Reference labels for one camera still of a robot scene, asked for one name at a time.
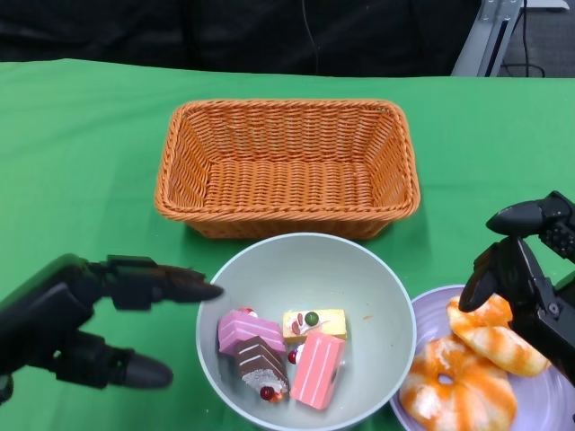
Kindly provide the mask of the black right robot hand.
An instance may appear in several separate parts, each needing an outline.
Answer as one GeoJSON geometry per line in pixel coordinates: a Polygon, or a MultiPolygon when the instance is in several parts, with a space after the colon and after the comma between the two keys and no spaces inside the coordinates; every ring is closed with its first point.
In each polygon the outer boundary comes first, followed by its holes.
{"type": "Polygon", "coordinates": [[[473,312],[494,294],[508,301],[510,328],[574,381],[574,275],[554,285],[525,238],[535,235],[559,257],[574,261],[574,203],[558,191],[500,210],[486,224],[503,239],[473,263],[459,303],[473,312]]]}

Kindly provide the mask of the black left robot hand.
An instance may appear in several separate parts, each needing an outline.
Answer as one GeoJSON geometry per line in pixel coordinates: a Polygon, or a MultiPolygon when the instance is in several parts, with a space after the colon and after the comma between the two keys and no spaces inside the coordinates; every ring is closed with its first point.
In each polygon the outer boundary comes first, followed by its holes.
{"type": "Polygon", "coordinates": [[[26,366],[96,389],[170,386],[173,372],[167,365],[133,349],[112,347],[80,328],[102,298],[111,299],[121,311],[148,311],[162,301],[218,298],[222,288],[205,278],[147,257],[110,256],[91,262],[65,254],[51,261],[1,302],[1,400],[12,397],[13,374],[26,366]]]}

